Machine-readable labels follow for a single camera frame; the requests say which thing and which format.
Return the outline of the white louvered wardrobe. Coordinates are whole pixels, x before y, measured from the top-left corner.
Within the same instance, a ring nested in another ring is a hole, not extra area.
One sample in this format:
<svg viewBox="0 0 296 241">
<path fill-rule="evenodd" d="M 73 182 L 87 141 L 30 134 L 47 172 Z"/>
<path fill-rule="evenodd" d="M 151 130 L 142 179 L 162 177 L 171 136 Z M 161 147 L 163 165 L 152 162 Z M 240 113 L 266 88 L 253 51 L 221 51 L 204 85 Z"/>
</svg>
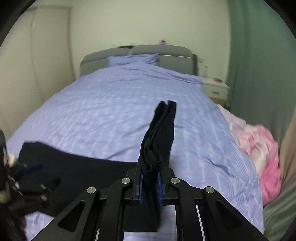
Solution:
<svg viewBox="0 0 296 241">
<path fill-rule="evenodd" d="M 48 98 L 74 79 L 71 8 L 34 4 L 15 22 L 1 45 L 1 130 L 10 138 Z"/>
</svg>

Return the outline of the grey bed headboard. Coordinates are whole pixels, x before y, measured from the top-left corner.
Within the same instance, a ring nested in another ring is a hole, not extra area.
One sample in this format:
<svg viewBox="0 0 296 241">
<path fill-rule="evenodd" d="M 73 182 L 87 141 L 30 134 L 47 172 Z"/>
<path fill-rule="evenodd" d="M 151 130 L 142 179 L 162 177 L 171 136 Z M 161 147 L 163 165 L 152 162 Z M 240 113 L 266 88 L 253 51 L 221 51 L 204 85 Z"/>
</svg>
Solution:
<svg viewBox="0 0 296 241">
<path fill-rule="evenodd" d="M 135 55 L 156 55 L 156 64 L 162 68 L 183 74 L 198 74 L 197 55 L 188 48 L 174 45 L 138 45 L 110 48 L 86 55 L 80 63 L 80 76 L 107 68 L 110 56 Z"/>
</svg>

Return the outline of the purple floral bed sheet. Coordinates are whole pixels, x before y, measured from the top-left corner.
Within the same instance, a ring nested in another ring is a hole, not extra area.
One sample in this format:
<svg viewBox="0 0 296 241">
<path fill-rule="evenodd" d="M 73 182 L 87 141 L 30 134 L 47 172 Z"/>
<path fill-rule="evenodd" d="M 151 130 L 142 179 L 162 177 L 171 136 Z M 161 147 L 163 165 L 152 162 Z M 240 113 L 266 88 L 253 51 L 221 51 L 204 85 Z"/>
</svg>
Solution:
<svg viewBox="0 0 296 241">
<path fill-rule="evenodd" d="M 24 142 L 39 141 L 109 163 L 135 162 L 154 110 L 163 100 L 177 103 L 170 160 L 177 177 L 194 187 L 212 186 L 262 232 L 255 166 L 194 75 L 134 63 L 82 76 L 31 114 L 8 148 L 18 154 Z"/>
</svg>

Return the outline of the green curtain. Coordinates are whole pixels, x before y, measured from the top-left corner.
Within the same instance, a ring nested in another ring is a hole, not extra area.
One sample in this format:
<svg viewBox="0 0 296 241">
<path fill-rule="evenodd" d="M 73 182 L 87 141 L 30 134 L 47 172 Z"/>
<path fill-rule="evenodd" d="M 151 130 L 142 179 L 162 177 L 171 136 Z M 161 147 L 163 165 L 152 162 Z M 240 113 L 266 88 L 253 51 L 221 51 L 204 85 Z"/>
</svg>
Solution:
<svg viewBox="0 0 296 241">
<path fill-rule="evenodd" d="M 229 1 L 230 63 L 226 106 L 281 142 L 295 110 L 295 38 L 265 1 Z"/>
</svg>

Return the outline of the pink blanket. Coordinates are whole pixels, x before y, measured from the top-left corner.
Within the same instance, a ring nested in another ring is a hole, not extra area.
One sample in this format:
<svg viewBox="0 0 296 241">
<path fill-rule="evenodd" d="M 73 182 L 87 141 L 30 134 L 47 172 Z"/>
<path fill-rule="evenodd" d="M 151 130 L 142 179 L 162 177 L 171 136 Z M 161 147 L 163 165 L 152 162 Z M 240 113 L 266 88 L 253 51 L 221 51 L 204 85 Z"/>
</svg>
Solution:
<svg viewBox="0 0 296 241">
<path fill-rule="evenodd" d="M 262 192 L 262 203 L 269 204 L 279 195 L 281 189 L 277 141 L 264 126 L 249 125 L 221 105 L 218 108 L 229 124 L 230 133 L 236 144 L 255 165 Z"/>
</svg>

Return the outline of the white nightstand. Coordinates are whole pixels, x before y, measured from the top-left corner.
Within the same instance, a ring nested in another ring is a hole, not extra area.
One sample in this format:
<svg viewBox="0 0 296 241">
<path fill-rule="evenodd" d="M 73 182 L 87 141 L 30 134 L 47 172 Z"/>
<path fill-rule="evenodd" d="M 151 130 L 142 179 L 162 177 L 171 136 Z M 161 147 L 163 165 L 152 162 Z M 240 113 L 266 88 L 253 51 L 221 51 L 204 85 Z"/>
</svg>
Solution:
<svg viewBox="0 0 296 241">
<path fill-rule="evenodd" d="M 202 88 L 212 101 L 220 105 L 225 104 L 230 92 L 230 87 L 217 78 L 202 78 Z"/>
</svg>

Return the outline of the black pants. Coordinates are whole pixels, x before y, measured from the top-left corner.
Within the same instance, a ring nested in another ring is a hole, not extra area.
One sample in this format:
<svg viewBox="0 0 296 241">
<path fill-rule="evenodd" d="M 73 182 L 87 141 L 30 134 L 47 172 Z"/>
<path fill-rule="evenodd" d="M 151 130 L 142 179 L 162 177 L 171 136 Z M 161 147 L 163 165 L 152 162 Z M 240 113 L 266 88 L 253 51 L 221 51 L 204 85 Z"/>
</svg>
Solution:
<svg viewBox="0 0 296 241">
<path fill-rule="evenodd" d="M 176 102 L 160 102 L 145 133 L 139 155 L 139 161 L 143 164 L 142 196 L 139 207 L 126 209 L 127 232 L 155 232 L 161 224 L 161 210 L 157 204 L 157 165 L 169 165 L 176 108 Z M 129 169 L 137 166 L 135 162 L 78 156 L 40 142 L 24 143 L 18 161 L 29 166 L 43 165 L 43 169 L 23 175 L 18 183 L 21 188 L 28 188 L 30 184 L 48 183 L 55 178 L 61 179 L 61 185 L 49 193 L 49 204 L 39 210 L 51 217 L 61 213 L 88 187 L 109 187 L 118 179 L 124 178 Z"/>
</svg>

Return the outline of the purple pillow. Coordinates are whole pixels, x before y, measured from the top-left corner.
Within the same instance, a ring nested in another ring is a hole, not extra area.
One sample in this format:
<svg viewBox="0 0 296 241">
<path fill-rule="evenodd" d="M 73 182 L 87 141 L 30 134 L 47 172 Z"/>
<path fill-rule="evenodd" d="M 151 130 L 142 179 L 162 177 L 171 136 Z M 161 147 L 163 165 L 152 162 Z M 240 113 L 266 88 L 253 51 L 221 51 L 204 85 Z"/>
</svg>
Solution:
<svg viewBox="0 0 296 241">
<path fill-rule="evenodd" d="M 143 63 L 149 65 L 157 65 L 158 54 L 137 54 L 127 56 L 110 56 L 108 59 L 108 67 L 127 65 L 131 63 Z"/>
</svg>

